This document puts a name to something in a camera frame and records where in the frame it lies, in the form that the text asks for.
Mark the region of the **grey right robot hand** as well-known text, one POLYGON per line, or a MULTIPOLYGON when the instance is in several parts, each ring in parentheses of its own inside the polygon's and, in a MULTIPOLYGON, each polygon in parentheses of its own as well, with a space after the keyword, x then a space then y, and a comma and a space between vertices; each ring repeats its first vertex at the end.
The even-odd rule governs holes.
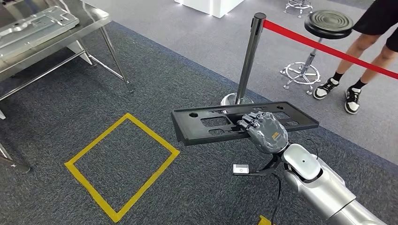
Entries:
POLYGON ((277 154, 289 144, 288 132, 270 112, 250 112, 244 114, 237 125, 249 134, 254 145, 265 154, 277 154))

